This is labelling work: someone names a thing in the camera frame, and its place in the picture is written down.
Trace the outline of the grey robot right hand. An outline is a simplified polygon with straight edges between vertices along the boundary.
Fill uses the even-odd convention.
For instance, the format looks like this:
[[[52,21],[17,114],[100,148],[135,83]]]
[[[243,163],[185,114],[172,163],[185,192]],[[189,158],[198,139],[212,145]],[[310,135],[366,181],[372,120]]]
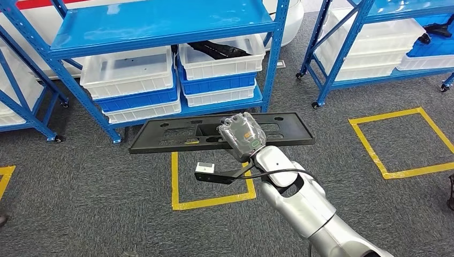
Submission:
[[[241,163],[266,145],[266,134],[249,112],[226,118],[217,130],[232,148],[231,155]]]

